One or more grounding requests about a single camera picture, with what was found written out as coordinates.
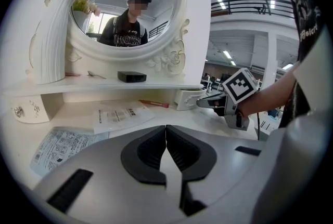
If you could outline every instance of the mirror frame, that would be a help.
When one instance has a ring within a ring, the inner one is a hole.
[[[171,21],[164,33],[145,45],[120,48],[104,45],[92,40],[77,26],[72,13],[68,21],[67,40],[80,52],[104,61],[139,61],[147,60],[166,47],[177,44],[182,36],[187,0],[176,0],[171,13]]]

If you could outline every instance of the black shirt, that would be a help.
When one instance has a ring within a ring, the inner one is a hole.
[[[302,62],[308,55],[323,27],[322,13],[313,0],[291,0],[295,23],[299,34],[298,61]],[[298,83],[285,105],[280,128],[286,127],[295,117],[306,114],[310,110],[306,97]]]
[[[107,22],[99,39],[100,43],[116,47],[135,47],[148,43],[147,30],[145,29],[145,34],[141,37],[140,23],[138,21],[130,23],[129,30],[121,33],[114,29],[113,21],[114,17]]]

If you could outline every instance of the oval mirror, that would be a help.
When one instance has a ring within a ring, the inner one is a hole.
[[[76,0],[72,13],[76,24],[92,40],[134,47],[163,34],[175,5],[176,0]]]

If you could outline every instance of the human arm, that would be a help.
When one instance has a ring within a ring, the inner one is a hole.
[[[144,44],[147,44],[147,43],[148,43],[148,33],[147,33],[147,29],[145,29],[145,34],[141,38],[141,45],[144,45]]]
[[[276,109],[285,105],[295,84],[294,70],[299,66],[297,62],[280,80],[268,88],[255,93],[238,105],[240,113],[247,117],[257,112]]]
[[[113,42],[113,21],[114,21],[114,18],[111,18],[103,32],[102,32],[102,35],[100,36],[99,38],[99,42],[102,43],[102,44],[105,44],[105,45],[109,45],[109,46],[114,46],[114,42]]]

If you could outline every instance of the metal knob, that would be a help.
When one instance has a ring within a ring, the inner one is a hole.
[[[17,107],[17,108],[14,108],[14,112],[15,112],[15,115],[18,117],[18,118],[21,118],[22,117],[22,114],[23,114],[23,109],[21,107]]]

